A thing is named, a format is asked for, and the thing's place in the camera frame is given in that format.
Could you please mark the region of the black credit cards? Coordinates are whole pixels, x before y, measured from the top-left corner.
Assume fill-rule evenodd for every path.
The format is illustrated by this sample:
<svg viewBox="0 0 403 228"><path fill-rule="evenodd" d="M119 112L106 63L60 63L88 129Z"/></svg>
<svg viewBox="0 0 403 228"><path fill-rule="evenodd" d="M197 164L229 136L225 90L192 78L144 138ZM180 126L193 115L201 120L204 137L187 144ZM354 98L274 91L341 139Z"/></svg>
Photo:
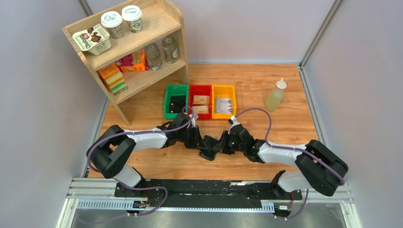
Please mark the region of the black credit cards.
<svg viewBox="0 0 403 228"><path fill-rule="evenodd" d="M186 106L186 95L173 95L169 102L169 113L178 114Z"/></svg>

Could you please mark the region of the black card holder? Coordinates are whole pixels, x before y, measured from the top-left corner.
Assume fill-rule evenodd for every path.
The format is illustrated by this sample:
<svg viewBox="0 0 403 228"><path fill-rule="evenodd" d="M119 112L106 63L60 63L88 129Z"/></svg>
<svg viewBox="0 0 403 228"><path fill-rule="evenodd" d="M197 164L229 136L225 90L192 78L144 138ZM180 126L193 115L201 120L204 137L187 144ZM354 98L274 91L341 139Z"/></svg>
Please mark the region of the black card holder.
<svg viewBox="0 0 403 228"><path fill-rule="evenodd" d="M203 142L205 143L206 148L201 149L199 152L199 155L202 158L207 159L208 161L213 161L218 152L217 150L213 149L213 147L216 146L217 144L219 144L221 142L221 139L216 139L209 135L205 135Z"/></svg>

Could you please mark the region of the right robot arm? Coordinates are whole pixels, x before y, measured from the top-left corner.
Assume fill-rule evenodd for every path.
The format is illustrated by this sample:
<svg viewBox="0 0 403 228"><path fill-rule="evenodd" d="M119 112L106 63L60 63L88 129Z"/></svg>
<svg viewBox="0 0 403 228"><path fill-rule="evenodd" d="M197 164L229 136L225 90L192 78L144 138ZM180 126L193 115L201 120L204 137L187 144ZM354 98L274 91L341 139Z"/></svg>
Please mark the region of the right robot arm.
<svg viewBox="0 0 403 228"><path fill-rule="evenodd" d="M272 180L285 192L313 188L325 196L333 196L343 185L348 165L318 140L307 144L288 145L255 139L242 124L223 131L213 150L224 154L242 152L252 162L281 163L297 167L296 171L280 171Z"/></svg>

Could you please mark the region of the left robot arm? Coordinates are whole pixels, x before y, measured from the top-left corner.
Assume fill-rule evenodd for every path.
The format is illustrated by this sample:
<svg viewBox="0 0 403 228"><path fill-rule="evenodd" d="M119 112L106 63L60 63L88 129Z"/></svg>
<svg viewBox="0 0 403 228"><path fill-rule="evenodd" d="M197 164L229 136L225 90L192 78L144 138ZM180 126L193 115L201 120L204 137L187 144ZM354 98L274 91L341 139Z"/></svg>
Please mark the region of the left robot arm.
<svg viewBox="0 0 403 228"><path fill-rule="evenodd" d="M126 187L136 187L143 179L135 168L127 164L132 152L162 149L184 144L187 149L205 149L197 116L179 113L172 121L150 130L125 130L118 125L109 127L87 150L87 163L106 179L115 179Z"/></svg>

